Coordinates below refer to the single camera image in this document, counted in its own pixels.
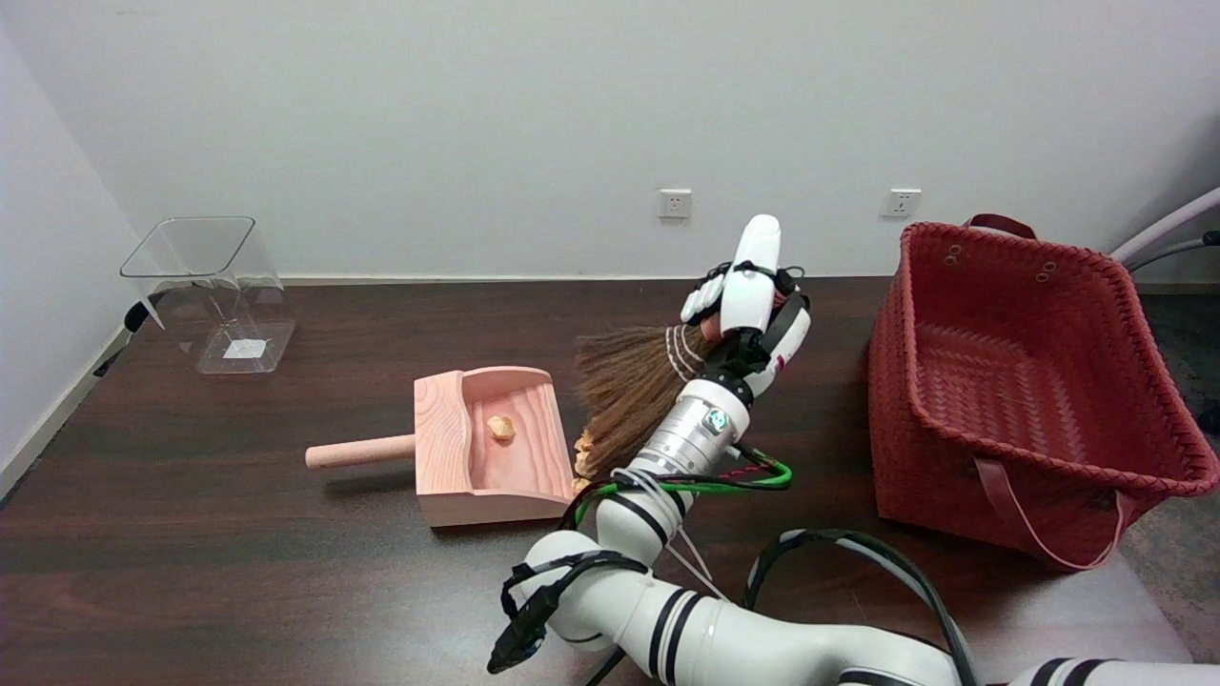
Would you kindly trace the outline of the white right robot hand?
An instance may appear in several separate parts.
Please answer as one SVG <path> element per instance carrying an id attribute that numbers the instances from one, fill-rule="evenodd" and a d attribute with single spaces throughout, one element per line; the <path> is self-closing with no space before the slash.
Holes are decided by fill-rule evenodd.
<path id="1" fill-rule="evenodd" d="M 732 260 L 710 270 L 687 298 L 680 319 L 716 344 L 711 366 L 749 387 L 769 391 L 811 327 L 810 300 L 799 291 L 803 269 L 782 269 L 780 218 L 759 212 L 745 222 Z"/>

